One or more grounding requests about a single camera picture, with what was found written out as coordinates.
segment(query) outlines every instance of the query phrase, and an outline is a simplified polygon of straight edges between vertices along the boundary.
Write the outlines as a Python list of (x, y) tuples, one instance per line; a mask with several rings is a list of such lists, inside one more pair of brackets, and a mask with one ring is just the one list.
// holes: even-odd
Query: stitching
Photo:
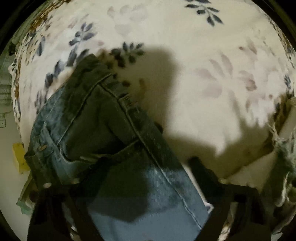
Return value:
[(165, 172), (163, 171), (163, 169), (161, 168), (161, 166), (159, 165), (159, 163), (157, 162), (155, 156), (153, 155), (153, 153), (150, 151), (150, 149), (148, 148), (148, 146), (146, 145), (145, 141), (142, 139), (141, 135), (139, 134), (139, 132), (137, 131), (137, 129), (135, 128), (130, 116), (127, 114), (126, 108), (123, 108), (123, 106), (118, 102), (119, 98), (113, 93), (112, 90), (106, 88), (105, 86), (103, 86), (102, 84), (100, 84), (100, 86), (106, 91), (108, 92), (111, 96), (113, 96), (116, 100), (117, 100), (117, 104), (119, 104), (119, 106), (121, 107), (121, 109), (123, 110), (125, 116), (128, 118), (130, 125), (132, 126), (134, 132), (136, 133), (136, 135), (138, 136), (138, 138), (140, 139), (140, 141), (143, 143), (144, 147), (146, 148), (146, 150), (148, 151), (148, 153), (151, 155), (151, 157), (153, 158), (153, 161), (156, 163), (156, 165), (158, 166), (158, 168), (160, 169), (161, 173), (163, 174), (163, 176), (165, 177), (165, 179), (167, 180), (167, 182), (171, 185), (171, 187), (175, 190), (175, 192), (178, 194), (178, 196), (181, 198), (183, 205), (185, 207), (185, 210), (192, 216), (192, 218), (194, 219), (194, 221), (196, 222), (197, 226), (202, 229), (201, 224), (199, 223), (199, 221), (197, 220), (197, 218), (195, 217), (194, 213), (189, 209), (185, 199), (183, 198), (182, 194), (178, 192), (178, 190), (175, 188), (175, 186), (172, 184), (172, 182), (169, 180), (169, 178), (165, 175)]

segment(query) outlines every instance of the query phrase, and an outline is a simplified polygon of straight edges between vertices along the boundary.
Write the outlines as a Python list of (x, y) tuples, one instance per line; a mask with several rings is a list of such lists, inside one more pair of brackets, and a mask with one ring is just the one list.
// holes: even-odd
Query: blue leaf pattern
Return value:
[(215, 26), (215, 22), (223, 24), (222, 20), (213, 13), (217, 13), (219, 12), (218, 9), (213, 8), (213, 7), (206, 7), (204, 4), (211, 4), (210, 1), (208, 0), (185, 0), (187, 2), (193, 2), (196, 1), (198, 3), (200, 3), (199, 5), (196, 4), (187, 4), (185, 6), (185, 8), (193, 8), (193, 9), (197, 9), (196, 13), (198, 15), (203, 15), (203, 14), (207, 14), (207, 22), (211, 25), (211, 26)]

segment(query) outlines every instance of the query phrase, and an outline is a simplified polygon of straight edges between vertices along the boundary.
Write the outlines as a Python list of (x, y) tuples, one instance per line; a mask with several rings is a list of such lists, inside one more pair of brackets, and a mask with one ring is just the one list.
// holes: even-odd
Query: jeans seam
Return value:
[(91, 94), (91, 92), (93, 91), (93, 89), (100, 83), (102, 82), (103, 80), (109, 78), (110, 76), (112, 76), (111, 73), (109, 74), (106, 74), (104, 77), (101, 77), (98, 81), (96, 81), (93, 86), (91, 88), (88, 89), (87, 93), (85, 94), (82, 102), (81, 102), (81, 105), (79, 106), (79, 108), (77, 108), (77, 111), (76, 111), (76, 114), (75, 116), (69, 121), (67, 127), (65, 128), (65, 131), (63, 132), (63, 134), (60, 136), (60, 138), (58, 139), (57, 141), (57, 145), (60, 143), (60, 141), (63, 139), (63, 137), (65, 136), (66, 132), (68, 131), (69, 127), (71, 126), (71, 124), (73, 123), (73, 121), (76, 119), (78, 113), (80, 112), (81, 108), (84, 106), (85, 104), (85, 101), (88, 99), (89, 95)]
[(153, 155), (153, 153), (150, 151), (150, 148), (148, 148), (148, 146), (146, 145), (145, 141), (142, 139), (141, 135), (139, 134), (139, 132), (137, 131), (137, 129), (135, 128), (129, 114), (126, 111), (126, 108), (123, 108), (123, 106), (125, 105), (121, 105), (119, 100), (120, 98), (118, 98), (115, 93), (105, 87), (104, 85), (100, 84), (100, 86), (106, 91), (108, 92), (117, 102), (117, 104), (121, 107), (121, 109), (123, 110), (125, 116), (128, 118), (129, 123), (133, 129), (133, 131), (135, 132), (135, 134), (137, 135), (137, 137), (140, 139), (140, 141), (142, 142), (142, 144), (144, 145), (146, 151), (151, 155), (151, 157), (153, 158), (153, 161), (156, 163), (156, 165), (158, 166), (158, 168), (160, 169), (162, 175), (164, 176), (164, 178), (167, 180), (167, 182), (170, 184), (170, 186), (175, 190), (175, 192), (178, 194), (178, 196), (181, 198), (183, 205), (185, 207), (185, 210), (191, 215), (191, 217), (193, 218), (193, 220), (196, 222), (197, 226), (202, 229), (201, 224), (199, 223), (199, 221), (197, 220), (197, 218), (195, 217), (194, 213), (189, 209), (187, 202), (185, 201), (185, 199), (183, 198), (182, 194), (180, 192), (178, 192), (178, 190), (175, 188), (175, 186), (172, 184), (172, 182), (170, 181), (170, 179), (166, 176), (165, 172), (163, 171), (163, 169), (161, 168), (161, 166), (159, 165), (158, 161), (156, 160), (155, 156)]

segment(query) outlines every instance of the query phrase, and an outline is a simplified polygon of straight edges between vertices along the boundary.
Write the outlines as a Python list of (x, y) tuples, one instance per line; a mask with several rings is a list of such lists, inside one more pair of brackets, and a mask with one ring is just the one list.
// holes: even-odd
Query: bed sheet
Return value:
[(55, 0), (9, 67), (25, 149), (42, 106), (91, 53), (182, 163), (198, 156), (220, 178), (271, 151), (268, 124), (294, 95), (295, 51), (252, 1)]

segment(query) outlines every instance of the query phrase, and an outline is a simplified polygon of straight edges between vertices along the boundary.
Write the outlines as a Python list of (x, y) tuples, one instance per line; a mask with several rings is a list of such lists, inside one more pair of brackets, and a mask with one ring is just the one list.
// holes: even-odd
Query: blue denim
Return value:
[(80, 178), (77, 202), (106, 241), (192, 241), (208, 219), (159, 130), (94, 55), (41, 109), (25, 159), (39, 189)]

